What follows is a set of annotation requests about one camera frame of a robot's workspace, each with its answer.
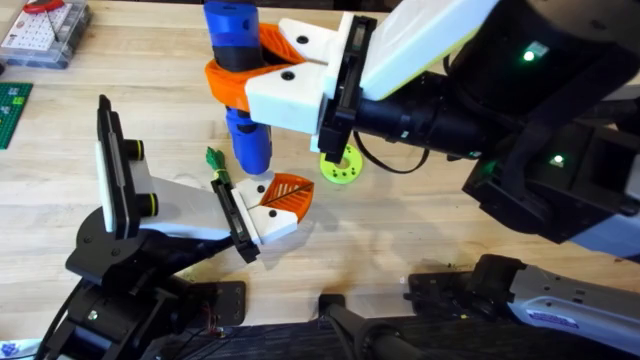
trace blue cylinder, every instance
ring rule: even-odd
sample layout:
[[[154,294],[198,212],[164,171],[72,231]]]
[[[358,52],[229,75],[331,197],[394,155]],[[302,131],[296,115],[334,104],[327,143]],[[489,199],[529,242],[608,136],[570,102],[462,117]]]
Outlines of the blue cylinder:
[[[258,9],[242,2],[209,1],[204,5],[211,45],[216,62],[231,72],[264,65]],[[233,152],[242,169],[251,175],[262,174],[271,161],[271,129],[251,121],[248,113],[227,108],[227,127]]]
[[[227,110],[227,125],[231,134],[233,153],[242,170],[259,175],[269,169],[271,160],[271,129],[258,124],[246,113],[236,109]]]

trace yellow-green disc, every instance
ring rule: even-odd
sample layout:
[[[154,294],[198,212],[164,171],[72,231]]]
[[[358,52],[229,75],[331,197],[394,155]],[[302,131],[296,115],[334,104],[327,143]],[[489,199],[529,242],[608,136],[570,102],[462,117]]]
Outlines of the yellow-green disc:
[[[320,157],[320,171],[329,181],[336,184],[349,184],[355,180],[362,171],[362,155],[358,149],[347,145],[342,154],[342,159],[348,164],[344,169],[340,169],[337,164],[325,160],[325,154]]]

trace orange gripper part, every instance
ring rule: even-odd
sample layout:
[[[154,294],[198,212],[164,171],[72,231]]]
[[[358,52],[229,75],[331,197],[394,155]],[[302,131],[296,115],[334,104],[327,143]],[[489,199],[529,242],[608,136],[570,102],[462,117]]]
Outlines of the orange gripper part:
[[[313,200],[313,182],[292,174],[277,173],[260,205],[291,211],[302,221]]]
[[[259,32],[260,44],[270,52],[291,64],[304,62],[304,58],[280,34],[277,25],[260,24]],[[248,112],[250,111],[249,101],[244,92],[247,80],[254,76],[284,69],[291,66],[291,64],[265,66],[255,70],[234,73],[221,68],[215,60],[211,60],[205,67],[204,72],[213,97],[229,107]]]

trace label sticker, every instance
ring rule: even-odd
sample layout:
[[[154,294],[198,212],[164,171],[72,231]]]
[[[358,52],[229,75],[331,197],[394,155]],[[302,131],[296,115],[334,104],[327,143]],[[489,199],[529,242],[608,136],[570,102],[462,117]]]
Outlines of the label sticker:
[[[567,326],[574,329],[579,329],[578,323],[576,323],[575,320],[573,320],[572,318],[569,318],[566,316],[561,316],[561,315],[556,315],[556,314],[551,314],[551,313],[536,311],[536,310],[527,310],[527,314],[529,314],[529,317],[532,320],[544,321],[544,322],[548,322],[556,325],[562,325],[562,326]]]

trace wooden surface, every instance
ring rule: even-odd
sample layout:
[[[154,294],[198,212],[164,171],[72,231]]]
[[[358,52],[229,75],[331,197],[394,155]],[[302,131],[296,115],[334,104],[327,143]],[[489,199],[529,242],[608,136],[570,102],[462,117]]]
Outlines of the wooden surface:
[[[3,0],[0,21],[16,0]],[[200,6],[92,2],[93,23],[65,71],[12,67],[0,81],[35,87],[9,150],[0,152],[0,338],[42,336],[77,281],[64,268],[84,218],[99,204],[93,155],[98,95],[108,95],[124,133],[145,141],[155,176],[208,188],[206,146],[231,155],[224,107],[211,97],[203,69],[212,57]],[[382,19],[384,15],[373,15]],[[340,14],[262,9],[263,22],[291,17],[337,28]],[[398,168],[421,150],[365,138]],[[234,250],[187,274],[197,280],[244,280],[246,324],[307,321],[327,289],[349,294],[363,316],[409,314],[402,300],[413,272],[471,269],[497,253],[564,276],[640,290],[638,266],[514,233],[478,209],[460,190],[472,163],[432,154],[410,175],[370,163],[351,185],[319,173],[308,136],[273,131],[271,168],[316,182],[300,229],[261,248],[245,265]],[[243,178],[231,161],[231,175]]]

